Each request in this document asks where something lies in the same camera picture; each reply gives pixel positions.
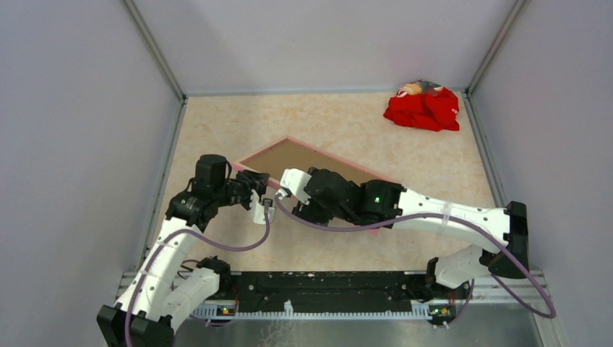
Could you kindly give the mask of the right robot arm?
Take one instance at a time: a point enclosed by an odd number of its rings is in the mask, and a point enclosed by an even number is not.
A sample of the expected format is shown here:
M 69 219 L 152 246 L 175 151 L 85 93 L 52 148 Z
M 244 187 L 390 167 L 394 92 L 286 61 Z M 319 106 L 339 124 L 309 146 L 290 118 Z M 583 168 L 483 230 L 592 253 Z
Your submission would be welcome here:
M 299 201 L 293 215 L 321 228 L 337 218 L 353 229 L 428 231 L 467 242 L 468 247 L 428 262 L 424 289 L 434 298 L 474 278 L 524 279 L 529 270 L 527 207 L 522 202 L 471 207 L 390 181 L 357 184 L 316 168 L 286 169 L 280 185 Z

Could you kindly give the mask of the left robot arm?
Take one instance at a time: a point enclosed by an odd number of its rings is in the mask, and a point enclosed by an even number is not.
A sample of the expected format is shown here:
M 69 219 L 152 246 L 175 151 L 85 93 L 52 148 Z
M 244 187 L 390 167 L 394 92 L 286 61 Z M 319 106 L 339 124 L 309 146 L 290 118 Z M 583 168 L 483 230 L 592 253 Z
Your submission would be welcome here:
M 265 193 L 267 173 L 232 173 L 222 155 L 202 155 L 186 188 L 171 199 L 154 247 L 126 291 L 112 306 L 100 308 L 96 321 L 108 346 L 173 346 L 176 331 L 207 298 L 229 295 L 232 280 L 220 270 L 197 267 L 177 287 L 179 268 L 197 240 L 230 252 L 257 248 L 270 234 L 273 203 Z M 241 205 L 265 235 L 243 247 L 219 244 L 204 235 L 222 207 Z

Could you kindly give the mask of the pink wooden picture frame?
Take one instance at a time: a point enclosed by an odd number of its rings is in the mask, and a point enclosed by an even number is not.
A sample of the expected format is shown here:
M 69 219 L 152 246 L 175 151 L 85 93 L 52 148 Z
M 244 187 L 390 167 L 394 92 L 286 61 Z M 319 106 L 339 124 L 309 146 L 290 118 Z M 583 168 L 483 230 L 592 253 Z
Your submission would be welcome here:
M 323 230 L 334 219 L 347 227 L 399 216 L 400 184 L 371 169 L 293 137 L 284 137 L 232 162 L 235 171 L 268 174 L 273 190 L 289 190 L 287 215 Z

